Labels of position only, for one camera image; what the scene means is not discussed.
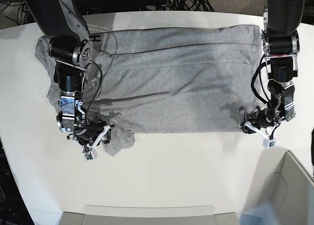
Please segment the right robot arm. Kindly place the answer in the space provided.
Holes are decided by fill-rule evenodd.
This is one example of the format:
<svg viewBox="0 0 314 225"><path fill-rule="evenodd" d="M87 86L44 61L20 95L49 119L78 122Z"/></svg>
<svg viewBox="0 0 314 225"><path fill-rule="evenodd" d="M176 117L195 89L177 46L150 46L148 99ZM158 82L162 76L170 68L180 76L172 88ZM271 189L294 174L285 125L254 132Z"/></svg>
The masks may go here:
<svg viewBox="0 0 314 225"><path fill-rule="evenodd" d="M88 67L93 61L93 42L89 30L75 7L75 0L24 0L34 20L50 41L47 52L55 60L53 80L61 94L60 112L56 120L68 139L82 146L90 156L100 143L109 143L109 132L114 127L104 121L87 119L90 108L83 107L82 94Z"/></svg>

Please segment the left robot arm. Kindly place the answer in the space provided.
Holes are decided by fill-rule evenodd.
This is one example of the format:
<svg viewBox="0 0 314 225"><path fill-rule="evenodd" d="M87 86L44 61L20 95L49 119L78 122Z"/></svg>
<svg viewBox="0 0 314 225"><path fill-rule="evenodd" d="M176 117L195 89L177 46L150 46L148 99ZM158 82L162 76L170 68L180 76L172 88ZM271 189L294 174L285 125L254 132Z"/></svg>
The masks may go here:
<svg viewBox="0 0 314 225"><path fill-rule="evenodd" d="M246 134L261 133L262 129L271 128L271 133L265 138L273 142L281 122L288 122L295 116L292 79L298 76L300 42L297 28L302 21L305 1L264 0L264 29L261 34L264 55L251 79L251 89L266 107L261 109L257 106L251 113L245 114L240 128ZM255 87L256 79L261 78L262 68L270 68L267 73L270 96L264 98Z"/></svg>

